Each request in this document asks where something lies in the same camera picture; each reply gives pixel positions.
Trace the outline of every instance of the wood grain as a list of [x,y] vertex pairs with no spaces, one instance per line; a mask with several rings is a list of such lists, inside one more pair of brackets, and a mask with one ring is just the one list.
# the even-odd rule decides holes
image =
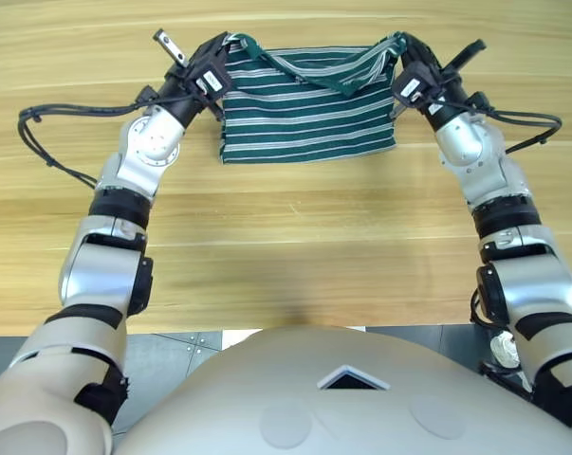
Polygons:
[[[91,200],[20,143],[18,110],[121,105],[159,87],[169,65],[150,39],[159,27],[189,53],[224,29],[266,47],[368,45],[408,30],[443,61],[483,38],[467,90],[563,118],[553,141],[515,158],[572,265],[572,0],[0,0],[0,335],[28,334],[56,311]],[[65,163],[98,173],[122,122],[52,118],[36,131]],[[391,152],[307,165],[222,166],[218,133],[203,114],[166,174],[149,226],[152,301],[131,332],[468,320],[477,240],[420,115],[402,116]]]

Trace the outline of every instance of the green striped shirt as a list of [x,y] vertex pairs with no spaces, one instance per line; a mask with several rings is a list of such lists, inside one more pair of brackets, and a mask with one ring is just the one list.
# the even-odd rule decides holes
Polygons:
[[264,50],[230,35],[223,99],[224,163],[289,163],[367,155],[395,146],[391,84],[399,32],[373,46]]

